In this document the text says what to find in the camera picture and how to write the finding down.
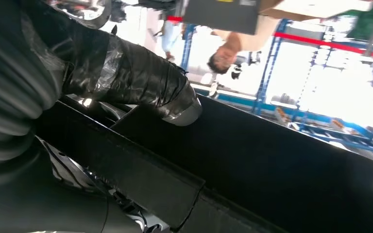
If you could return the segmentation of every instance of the red beam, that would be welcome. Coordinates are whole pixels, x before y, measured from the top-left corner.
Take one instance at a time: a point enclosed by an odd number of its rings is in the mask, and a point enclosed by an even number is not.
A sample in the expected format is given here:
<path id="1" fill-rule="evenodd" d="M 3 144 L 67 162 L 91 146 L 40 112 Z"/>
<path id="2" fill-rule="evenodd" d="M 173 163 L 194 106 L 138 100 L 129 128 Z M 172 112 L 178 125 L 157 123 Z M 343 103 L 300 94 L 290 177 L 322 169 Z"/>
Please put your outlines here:
<path id="1" fill-rule="evenodd" d="M 322 40 L 311 39 L 311 38 L 307 38 L 307 37 L 303 37 L 303 36 L 297 36 L 297 35 L 291 35 L 291 34 L 287 34 L 287 33 L 276 32 L 274 35 L 278 36 L 280 38 L 284 38 L 284 39 L 296 40 L 296 41 L 301 41 L 301 42 L 314 44 L 314 45 L 329 46 L 329 47 L 332 47 L 334 49 L 351 51 L 351 52 L 356 52 L 356 53 L 359 53 L 359 54 L 363 54 L 365 52 L 365 50 L 360 50 L 359 48 L 355 48 L 355 47 L 348 46 L 348 45 L 342 45 L 342 44 L 338 44 L 338 43 L 335 43 L 335 42 L 326 42 L 326 41 L 322 41 Z"/>

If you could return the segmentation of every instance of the blue rack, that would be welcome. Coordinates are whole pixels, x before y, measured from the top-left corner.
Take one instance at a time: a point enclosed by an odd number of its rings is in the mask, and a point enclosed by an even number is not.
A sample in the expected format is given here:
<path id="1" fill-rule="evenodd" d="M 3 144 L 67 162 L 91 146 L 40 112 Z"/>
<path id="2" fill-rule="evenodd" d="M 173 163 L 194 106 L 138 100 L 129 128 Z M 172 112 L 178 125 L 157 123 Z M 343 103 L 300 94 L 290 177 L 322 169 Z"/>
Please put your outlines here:
<path id="1" fill-rule="evenodd" d="M 289 20 L 283 19 L 277 28 L 277 32 L 285 32 L 288 23 L 289 23 Z M 194 31 L 195 31 L 195 25 L 188 25 L 185 30 L 186 41 L 184 45 L 184 53 L 183 53 L 182 62 L 181 62 L 181 67 L 185 70 L 187 70 L 188 68 L 188 61 L 189 61 L 191 44 L 192 44 L 192 36 L 193 36 Z M 267 92 L 268 85 L 271 79 L 272 70 L 275 65 L 281 43 L 282 43 L 282 39 L 279 37 L 274 37 L 272 39 L 271 48 L 270 48 L 270 51 L 267 57 L 267 62 L 265 64 L 264 72 L 261 78 L 261 83 L 260 83 L 260 86 L 258 87 L 258 92 L 256 94 L 255 100 L 239 98 L 239 97 L 235 97 L 235 96 L 231 96 L 227 94 L 219 94 L 218 99 L 227 101 L 231 104 L 239 104 L 241 106 L 242 105 L 247 106 L 249 109 L 251 109 L 250 112 L 256 115 L 261 115 L 262 110 L 274 111 L 276 106 L 266 104 L 265 97 L 266 97 L 266 92 Z M 349 44 L 349 45 L 356 46 L 358 45 L 358 43 Z M 313 55 L 313 59 L 311 61 L 311 67 L 314 65 L 318 50 L 319 48 Z M 330 54 L 331 54 L 331 50 L 329 51 L 327 55 L 327 60 Z M 202 95 L 208 95 L 208 91 L 205 91 L 205 90 L 196 89 L 196 92 Z M 312 137 L 315 137 L 315 138 L 318 138 L 318 139 L 321 139 L 327 142 L 334 141 L 334 142 L 339 142 L 345 146 L 373 151 L 373 132 L 368 132 L 366 129 L 356 124 L 342 122 L 345 127 L 353 128 L 354 130 L 359 132 L 361 135 L 342 133 L 342 132 L 338 132 L 332 129 L 320 128 L 320 127 L 306 124 L 305 122 L 307 119 L 329 123 L 331 121 L 331 118 L 328 116 L 322 116 L 322 115 L 313 114 L 309 112 L 299 111 L 300 98 L 297 101 L 298 108 L 295 111 L 293 109 L 281 107 L 286 114 L 293 115 L 292 117 L 293 122 L 291 123 L 291 125 L 294 126 L 295 129 L 299 130 L 302 133 L 308 134 Z M 301 123 L 294 122 L 297 117 L 300 117 L 302 119 Z"/>
<path id="2" fill-rule="evenodd" d="M 281 22 L 279 23 L 276 31 L 280 32 L 280 33 L 284 33 L 287 30 L 288 23 L 289 23 L 288 19 L 282 19 Z M 276 37 L 276 36 L 274 36 L 272 38 L 271 48 L 270 48 L 270 51 L 268 53 L 267 62 L 265 63 L 264 72 L 262 73 L 261 82 L 259 84 L 258 91 L 256 93 L 256 100 L 254 101 L 254 104 L 253 104 L 253 107 L 252 107 L 252 113 L 255 113 L 255 111 L 257 109 L 257 111 L 256 111 L 257 115 L 261 114 L 260 104 L 265 102 L 267 88 L 268 88 L 268 85 L 270 84 L 272 70 L 273 70 L 273 67 L 275 65 L 275 61 L 278 57 L 278 51 L 279 51 L 279 48 L 281 47 L 281 43 L 282 43 L 282 38 Z M 271 67 L 270 67 L 270 70 L 269 70 L 269 73 L 268 73 L 268 77 L 267 77 L 267 79 L 265 79 L 265 76 L 267 74 L 267 68 L 270 64 L 271 57 L 272 57 Z"/>
<path id="3" fill-rule="evenodd" d="M 368 43 L 366 42 L 360 42 L 360 41 L 336 41 L 335 43 L 340 45 L 347 45 L 358 49 L 366 50 L 368 47 Z"/>
<path id="4" fill-rule="evenodd" d="M 184 70 L 188 69 L 189 55 L 191 54 L 192 37 L 194 35 L 195 25 L 188 24 L 185 28 L 185 44 L 184 52 L 182 53 L 181 68 Z"/>
<path id="5" fill-rule="evenodd" d="M 327 142 L 339 142 L 345 146 L 373 151 L 373 140 L 367 137 L 342 133 L 331 129 L 319 128 L 311 125 L 292 123 L 300 128 L 300 131 L 312 137 L 319 138 Z"/>
<path id="6" fill-rule="evenodd" d="M 327 29 L 325 30 L 325 32 L 322 34 L 321 40 L 324 40 L 326 36 L 330 36 L 331 37 L 330 41 L 332 41 L 334 39 L 333 32 L 334 32 L 334 29 L 332 27 L 327 27 Z M 315 60 L 317 59 L 317 55 L 318 55 L 318 53 L 319 53 L 320 50 L 323 50 L 322 47 L 321 46 L 317 46 L 317 49 L 314 51 L 314 54 L 313 54 L 312 60 L 311 60 L 311 64 L 310 64 L 310 67 L 309 67 L 309 71 L 308 71 L 307 77 L 306 77 L 305 82 L 304 82 L 304 86 L 302 88 L 300 97 L 298 98 L 297 103 L 296 103 L 297 108 L 294 111 L 294 114 L 292 115 L 291 121 L 295 121 L 296 120 L 297 113 L 300 110 L 300 102 L 301 102 L 302 97 L 303 97 L 304 92 L 305 92 L 305 87 L 306 87 L 306 85 L 307 85 L 307 83 L 309 81 L 309 78 L 311 76 L 311 71 L 312 71 L 314 65 L 316 64 Z M 326 68 L 327 67 L 327 63 L 328 63 L 328 59 L 331 56 L 331 52 L 333 51 L 333 49 L 329 48 L 329 49 L 324 49 L 324 50 L 328 50 L 328 54 L 326 56 L 325 63 L 323 64 L 323 68 Z M 317 86 L 315 85 L 315 87 L 312 90 L 312 92 L 315 93 L 316 90 L 317 90 Z M 304 124 L 305 121 L 306 121 L 306 119 L 308 118 L 309 110 L 307 110 L 306 112 L 303 112 L 303 113 L 304 113 L 304 116 L 302 117 L 302 123 Z"/>

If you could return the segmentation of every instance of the workshop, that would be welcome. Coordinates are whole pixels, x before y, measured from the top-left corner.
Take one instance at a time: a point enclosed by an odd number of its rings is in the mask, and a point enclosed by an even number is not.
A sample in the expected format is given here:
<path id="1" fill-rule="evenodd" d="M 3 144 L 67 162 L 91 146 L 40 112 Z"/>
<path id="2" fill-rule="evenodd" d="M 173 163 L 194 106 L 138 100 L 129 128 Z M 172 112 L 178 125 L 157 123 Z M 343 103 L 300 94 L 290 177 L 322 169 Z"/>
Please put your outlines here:
<path id="1" fill-rule="evenodd" d="M 0 0 L 0 233 L 373 233 L 373 0 Z"/>

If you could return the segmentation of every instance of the black ribbed hose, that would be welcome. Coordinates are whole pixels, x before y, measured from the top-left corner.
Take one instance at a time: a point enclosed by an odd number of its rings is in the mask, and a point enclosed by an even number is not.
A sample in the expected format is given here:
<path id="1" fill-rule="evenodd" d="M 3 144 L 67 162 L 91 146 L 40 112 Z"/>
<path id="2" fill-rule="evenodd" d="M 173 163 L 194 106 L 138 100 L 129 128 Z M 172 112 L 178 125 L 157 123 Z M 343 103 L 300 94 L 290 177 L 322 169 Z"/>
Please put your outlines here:
<path id="1" fill-rule="evenodd" d="M 0 5 L 0 163 L 29 148 L 33 119 L 52 107 L 61 93 L 62 80 L 44 67 L 25 41 L 21 18 L 15 1 Z"/>

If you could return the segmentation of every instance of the man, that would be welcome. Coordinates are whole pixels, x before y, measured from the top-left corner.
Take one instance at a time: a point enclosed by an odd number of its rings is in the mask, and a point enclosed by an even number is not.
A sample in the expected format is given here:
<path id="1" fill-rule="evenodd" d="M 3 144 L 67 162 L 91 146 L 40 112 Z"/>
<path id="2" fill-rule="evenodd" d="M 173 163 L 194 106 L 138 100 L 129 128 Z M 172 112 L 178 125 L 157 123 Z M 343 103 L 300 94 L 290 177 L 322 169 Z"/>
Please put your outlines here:
<path id="1" fill-rule="evenodd" d="M 255 35 L 243 33 L 214 30 L 225 43 L 209 58 L 209 68 L 218 74 L 225 74 L 231 64 L 237 59 L 240 51 L 260 51 L 275 29 L 280 19 L 270 16 L 258 16 L 258 23 Z"/>
<path id="2" fill-rule="evenodd" d="M 181 36 L 182 23 L 171 22 L 166 20 L 162 30 L 162 50 L 165 52 L 165 57 L 168 61 L 174 62 L 175 57 L 172 55 L 171 50 L 175 45 L 178 38 Z"/>

